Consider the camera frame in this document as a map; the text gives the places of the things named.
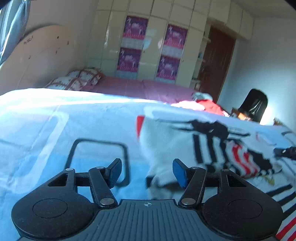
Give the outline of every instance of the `handwriting on headboard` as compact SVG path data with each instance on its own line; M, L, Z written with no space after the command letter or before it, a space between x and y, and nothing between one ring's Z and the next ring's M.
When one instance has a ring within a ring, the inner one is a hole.
M30 38L28 38L26 41L24 41L24 45L30 42L32 39L33 39L33 35Z

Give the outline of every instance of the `patterned pillow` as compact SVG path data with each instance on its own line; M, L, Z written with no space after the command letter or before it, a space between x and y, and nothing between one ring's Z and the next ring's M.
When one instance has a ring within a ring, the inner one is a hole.
M88 82L80 78L72 78L69 76L59 77L49 82L45 86L47 89L55 90L72 90L79 91L81 90Z
M70 72L67 76L72 78L81 78L88 81L91 85L96 85L99 80L106 77L99 69L97 68L87 68L82 70L75 70Z

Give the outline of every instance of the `chair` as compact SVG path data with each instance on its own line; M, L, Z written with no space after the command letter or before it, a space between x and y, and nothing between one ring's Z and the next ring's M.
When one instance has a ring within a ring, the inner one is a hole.
M260 122L267 103L267 96L262 91L251 89L238 111L251 117L253 121Z

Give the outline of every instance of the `headboard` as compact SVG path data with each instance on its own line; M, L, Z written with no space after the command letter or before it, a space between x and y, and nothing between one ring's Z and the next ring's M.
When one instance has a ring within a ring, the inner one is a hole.
M63 26L47 26L28 34L0 66L0 95L42 88L65 76L76 66L77 46L74 34Z

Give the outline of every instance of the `silver screw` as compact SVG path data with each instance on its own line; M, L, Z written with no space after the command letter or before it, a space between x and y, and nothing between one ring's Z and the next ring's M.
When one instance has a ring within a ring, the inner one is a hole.
M115 201L113 198L106 197L106 198L101 199L100 203L105 206L108 206L108 205L115 203Z
M181 200L181 203L183 203L184 205L193 205L194 203L196 203L196 201L193 198L183 198Z

